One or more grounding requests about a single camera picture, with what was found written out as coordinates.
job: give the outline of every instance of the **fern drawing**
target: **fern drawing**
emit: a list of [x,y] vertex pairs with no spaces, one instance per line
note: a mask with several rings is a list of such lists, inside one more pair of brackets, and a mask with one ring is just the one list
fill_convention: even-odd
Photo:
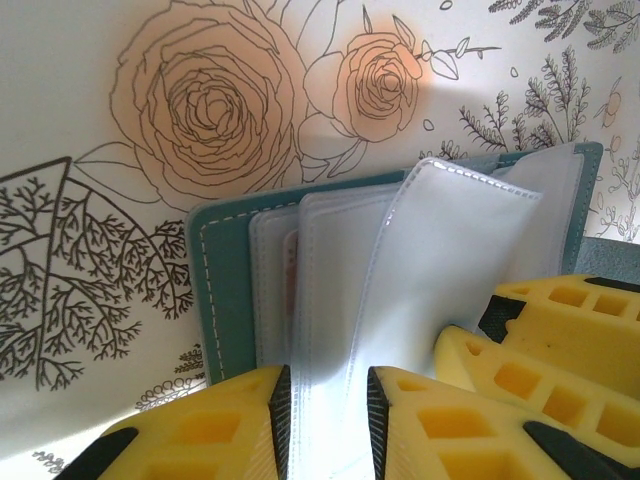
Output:
[[420,151],[418,158],[422,160],[427,157],[437,157],[443,158],[445,160],[458,160],[460,158],[467,158],[469,155],[467,152],[460,151],[460,145],[456,145],[453,143],[453,140],[449,140],[448,142],[443,140],[440,145],[440,151],[437,153],[429,150],[427,153]]
[[545,42],[567,38],[580,23],[596,37],[587,43],[592,50],[613,45],[613,53],[620,53],[638,39],[640,11],[636,12],[639,5],[637,1],[617,1],[604,10],[590,9],[592,3],[592,0],[562,3],[558,0],[528,0],[523,6],[523,0],[497,0],[489,6],[489,12],[518,10],[522,7],[509,21],[511,25],[516,25],[537,11],[535,27],[549,31]]
[[192,304],[181,222],[147,232],[69,176],[71,159],[0,179],[0,381],[67,388],[95,361],[123,358],[139,297],[178,318]]
[[[460,121],[473,141],[487,151],[524,151],[572,142],[580,136],[580,126],[587,118],[586,101],[591,87],[586,78],[579,79],[575,51],[567,47],[556,62],[547,56],[541,68],[543,78],[530,78],[525,92],[526,108],[509,120],[509,96],[501,91],[495,105],[484,105],[483,114],[474,114],[464,105]],[[537,120],[531,128],[527,120]]]

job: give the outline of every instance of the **decorative paper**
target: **decorative paper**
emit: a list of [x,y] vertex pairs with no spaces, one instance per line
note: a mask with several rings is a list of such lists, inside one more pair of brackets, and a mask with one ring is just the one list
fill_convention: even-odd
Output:
[[0,5],[0,463],[50,478],[204,385],[182,220],[248,192],[593,140],[640,242],[637,0]]

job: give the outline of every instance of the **rose drawing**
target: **rose drawing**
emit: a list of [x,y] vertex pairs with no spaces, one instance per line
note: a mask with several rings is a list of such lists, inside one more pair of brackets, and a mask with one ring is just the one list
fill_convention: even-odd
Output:
[[111,109],[169,205],[301,181],[305,67],[281,27],[243,7],[172,2],[119,58]]
[[[410,46],[393,33],[356,36],[346,54],[318,59],[307,72],[305,90],[319,113],[301,127],[303,152],[329,158],[361,142],[382,142],[407,127],[418,99],[422,66]],[[335,148],[318,142],[319,132]]]

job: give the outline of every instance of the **wallet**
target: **wallet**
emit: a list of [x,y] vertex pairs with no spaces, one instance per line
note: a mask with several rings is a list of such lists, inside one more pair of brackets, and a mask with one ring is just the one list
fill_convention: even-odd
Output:
[[[588,213],[588,205],[603,152],[602,146],[598,143],[567,144],[555,148],[570,149],[569,153],[580,159],[579,165],[576,167],[579,170],[577,174],[576,171],[565,169],[563,175],[555,175],[556,166],[554,165],[553,155],[549,155],[549,150],[533,153],[517,152],[487,155],[452,162],[479,175],[490,175],[496,181],[504,180],[506,183],[515,183],[524,189],[529,188],[531,190],[535,190],[530,185],[530,183],[535,183],[535,178],[527,177],[526,175],[523,178],[519,170],[523,170],[526,173],[527,165],[548,163],[545,168],[553,171],[554,174],[549,175],[544,172],[544,169],[538,169],[536,175],[543,175],[546,179],[554,180],[555,189],[553,191],[555,196],[553,196],[553,202],[551,203],[546,203],[545,200],[540,202],[539,208],[557,211],[559,216],[564,215],[563,221],[566,225],[562,228],[560,240],[557,238],[549,239],[549,242],[555,242],[555,245],[548,244],[544,246],[547,250],[555,252],[556,258],[549,256],[548,265],[535,265],[534,267],[538,273],[534,276],[543,276],[539,274],[540,272],[548,275],[574,272]],[[266,237],[263,236],[261,238],[268,239],[269,235],[272,235],[270,238],[275,242],[275,245],[283,245],[281,236],[284,234],[291,237],[292,232],[296,230],[295,227],[290,228],[296,223],[293,220],[293,216],[299,215],[299,209],[301,208],[299,205],[306,196],[310,194],[335,194],[335,192],[339,191],[375,186],[381,188],[380,192],[384,192],[383,187],[385,186],[391,190],[397,190],[408,175],[409,170],[401,169],[366,178],[325,184],[303,184],[294,188],[258,192],[239,198],[217,200],[202,204],[190,212],[185,224],[185,234],[195,305],[202,325],[205,371],[210,384],[247,372],[257,366],[257,345],[254,335],[256,326],[255,312],[260,309],[280,307],[269,307],[262,304],[254,305],[254,298],[256,298],[256,292],[253,291],[255,277],[260,278],[255,281],[255,284],[265,285],[265,288],[271,288],[275,283],[278,284],[276,295],[278,295],[280,304],[282,304],[280,298],[286,290],[282,280],[277,280],[277,277],[282,277],[281,273],[276,273],[273,277],[269,277],[273,272],[269,269],[268,264],[260,264],[262,265],[260,267],[262,268],[262,273],[259,273],[258,267],[256,267],[256,271],[252,269],[252,251],[254,252],[253,258],[258,258],[259,255],[256,255],[255,252],[256,248],[259,249],[260,247],[256,242],[254,242],[255,245],[252,245],[251,231],[273,232],[267,233]],[[512,177],[517,178],[520,183],[512,180]],[[550,197],[545,193],[543,199]],[[330,198],[327,197],[325,200],[329,202],[325,205],[327,208],[335,208],[331,207]],[[390,201],[392,200],[386,199],[387,203],[385,205],[387,207]],[[561,205],[562,208],[556,208],[554,205]],[[319,209],[324,208],[320,203],[316,206]],[[273,212],[275,216],[265,216],[262,220],[258,219],[253,222],[256,215],[266,215],[266,212]],[[280,230],[277,228],[271,229],[278,222],[286,223],[279,216],[279,213],[275,214],[275,212],[292,214],[289,217],[291,223],[288,227],[284,225]],[[536,230],[534,228],[535,218],[532,222],[528,228]],[[538,233],[536,236],[538,238],[545,237],[544,232],[542,234]],[[530,241],[529,243],[532,244],[530,248],[536,248],[536,242],[532,241],[533,237],[531,235],[525,234],[522,238],[524,239],[523,241],[527,239]],[[268,247],[268,244],[265,244],[262,248],[266,248],[265,251],[268,252],[274,251],[272,247]],[[355,257],[349,260],[350,264],[353,263],[353,258]],[[523,265],[520,266],[510,265],[509,268],[513,271],[505,272],[503,280],[520,280],[516,276],[517,271],[522,268],[525,270],[531,268],[531,265],[526,265],[527,260],[527,258],[522,258],[521,263]],[[278,263],[278,265],[277,268],[279,269],[285,268],[281,263]],[[557,271],[552,271],[553,265],[557,265]],[[262,298],[275,297],[267,293]],[[263,347],[258,346],[258,351],[262,352],[261,348],[263,349]]]
[[372,478],[369,367],[433,376],[439,333],[475,331],[497,284],[570,273],[598,152],[427,158],[199,208],[187,231],[209,380],[291,365],[289,474]]

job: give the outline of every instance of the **line drawing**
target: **line drawing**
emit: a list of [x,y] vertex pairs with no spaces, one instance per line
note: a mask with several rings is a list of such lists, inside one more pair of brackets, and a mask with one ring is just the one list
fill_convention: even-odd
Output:
[[465,151],[461,151],[460,145],[455,145],[453,140],[443,140],[438,153],[434,153],[431,150],[427,151],[427,153],[424,153],[422,150],[420,151],[418,159],[422,160],[427,157],[442,158],[444,160],[458,160],[460,158],[468,158],[469,154]]
[[628,210],[621,211],[621,205],[611,205],[605,202],[602,191],[599,191],[594,197],[589,210],[600,217],[600,225],[602,230],[595,233],[596,237],[602,237],[609,233],[613,228],[620,236],[620,240],[624,242],[634,242],[640,231],[640,222],[636,220],[636,200],[640,197],[640,133],[636,140],[635,149],[631,155],[622,156],[616,154],[620,148],[622,139],[614,135],[611,138],[611,144],[606,151],[609,153],[611,161],[611,177],[616,181],[615,184],[609,185],[607,192],[608,200],[615,192],[623,192],[625,200],[628,200]]
[[94,361],[123,358],[143,327],[132,301],[177,319],[193,303],[182,222],[147,232],[69,176],[61,158],[0,178],[0,381],[67,388]]
[[[75,168],[128,200],[185,212],[206,200],[334,178],[355,169],[369,143],[413,120],[423,73],[458,80],[464,55],[482,60],[499,50],[469,46],[469,37],[432,50],[395,15],[393,32],[374,32],[363,6],[364,34],[329,52],[342,3],[170,2],[119,56],[109,102],[126,141],[94,148]],[[384,52],[362,60],[378,48]],[[360,59],[359,68],[347,69],[347,58]],[[356,88],[368,100],[353,98]],[[332,142],[319,138],[325,134]]]
[[[534,149],[552,147],[577,140],[579,127],[587,118],[589,107],[586,101],[591,92],[587,79],[579,81],[575,51],[569,45],[561,55],[560,62],[548,55],[541,68],[543,79],[529,78],[525,92],[524,112],[511,118],[511,140],[516,151],[525,151],[529,145]],[[487,151],[510,151],[511,141],[505,131],[509,121],[509,95],[501,91],[496,96],[495,109],[483,106],[484,115],[476,116],[464,105],[460,108],[460,121],[473,141],[479,141]],[[541,119],[533,128],[527,119]]]
[[317,113],[300,126],[305,181],[353,170],[369,143],[389,140],[404,130],[413,120],[427,71],[456,81],[458,61],[465,55],[474,53],[482,60],[484,52],[500,49],[470,47],[468,36],[455,48],[433,49],[426,39],[418,41],[398,16],[392,19],[394,31],[375,31],[363,5],[364,33],[356,35],[344,52],[322,55],[309,67],[304,88]]
[[200,344],[195,344],[193,349],[180,355],[179,360],[181,363],[174,369],[174,373],[186,374],[195,371],[193,376],[165,380],[161,384],[155,385],[152,389],[147,390],[140,396],[140,400],[138,400],[135,405],[136,410],[144,412],[145,410],[182,398],[206,386],[202,347]]
[[[538,30],[551,30],[544,41],[557,38],[565,39],[575,32],[580,22],[587,32],[596,37],[587,42],[591,50],[600,50],[613,45],[614,54],[623,52],[638,39],[640,33],[640,11],[636,12],[638,2],[622,0],[612,2],[605,10],[590,9],[592,0],[571,0],[561,6],[558,0],[528,0],[520,11],[511,18],[509,24],[523,22],[537,10]],[[489,6],[490,13],[516,10],[522,0],[497,0]]]
[[622,80],[621,76],[613,83],[607,102],[604,103],[593,116],[593,118],[597,118],[602,115],[602,128],[609,128],[613,125],[613,122],[616,121],[616,115],[622,104],[622,96],[617,90],[618,85],[620,85],[620,80]]
[[36,452],[33,452],[32,457],[35,458],[36,461],[42,462],[42,466],[49,469],[49,473],[53,475],[62,473],[62,471],[67,466],[65,461],[62,458],[60,457],[56,458],[56,456],[53,453],[36,451]]

